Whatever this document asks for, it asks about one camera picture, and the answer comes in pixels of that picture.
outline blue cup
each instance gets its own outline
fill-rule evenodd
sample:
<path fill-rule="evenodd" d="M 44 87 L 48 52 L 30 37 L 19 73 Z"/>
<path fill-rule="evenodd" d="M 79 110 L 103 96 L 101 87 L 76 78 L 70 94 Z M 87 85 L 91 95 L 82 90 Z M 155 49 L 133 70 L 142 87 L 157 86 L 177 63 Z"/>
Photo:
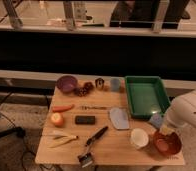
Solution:
<path fill-rule="evenodd" d="M 117 78 L 112 78 L 110 80 L 110 89 L 111 91 L 118 92 L 120 91 L 120 80 Z"/>

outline carrot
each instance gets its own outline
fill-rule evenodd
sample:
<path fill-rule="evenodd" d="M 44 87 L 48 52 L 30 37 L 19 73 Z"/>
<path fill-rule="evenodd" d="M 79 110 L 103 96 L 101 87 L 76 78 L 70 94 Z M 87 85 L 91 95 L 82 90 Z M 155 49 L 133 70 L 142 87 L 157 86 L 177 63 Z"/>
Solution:
<path fill-rule="evenodd" d="M 52 111 L 53 112 L 64 112 L 67 110 L 70 110 L 74 107 L 74 104 L 67 105 L 67 106 L 52 106 Z"/>

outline black wall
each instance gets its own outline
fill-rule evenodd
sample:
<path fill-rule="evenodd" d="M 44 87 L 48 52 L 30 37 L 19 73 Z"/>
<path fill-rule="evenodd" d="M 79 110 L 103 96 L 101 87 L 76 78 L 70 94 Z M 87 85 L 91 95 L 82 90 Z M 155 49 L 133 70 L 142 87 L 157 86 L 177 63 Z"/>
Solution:
<path fill-rule="evenodd" d="M 196 38 L 0 31 L 0 69 L 196 80 Z"/>

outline purple bowl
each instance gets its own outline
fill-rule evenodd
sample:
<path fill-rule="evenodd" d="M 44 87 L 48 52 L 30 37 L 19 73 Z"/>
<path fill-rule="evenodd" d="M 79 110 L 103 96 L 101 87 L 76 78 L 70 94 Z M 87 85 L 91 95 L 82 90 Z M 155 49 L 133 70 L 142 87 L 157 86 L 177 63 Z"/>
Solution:
<path fill-rule="evenodd" d="M 57 80 L 56 86 L 63 93 L 70 93 L 77 87 L 77 83 L 78 80 L 75 77 L 71 75 L 65 75 Z"/>

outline table leg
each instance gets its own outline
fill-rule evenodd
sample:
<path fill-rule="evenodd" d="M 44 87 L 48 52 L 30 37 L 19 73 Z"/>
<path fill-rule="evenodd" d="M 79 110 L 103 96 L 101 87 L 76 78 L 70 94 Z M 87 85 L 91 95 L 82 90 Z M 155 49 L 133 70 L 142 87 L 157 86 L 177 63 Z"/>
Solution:
<path fill-rule="evenodd" d="M 97 171 L 97 169 L 98 169 L 98 165 L 95 165 L 94 166 L 94 171 Z"/>
<path fill-rule="evenodd" d="M 150 168 L 148 171 L 157 171 L 158 169 L 160 169 L 162 166 L 153 166 L 152 168 Z"/>
<path fill-rule="evenodd" d="M 53 167 L 55 168 L 56 171 L 63 171 L 63 169 L 58 164 L 54 164 Z"/>

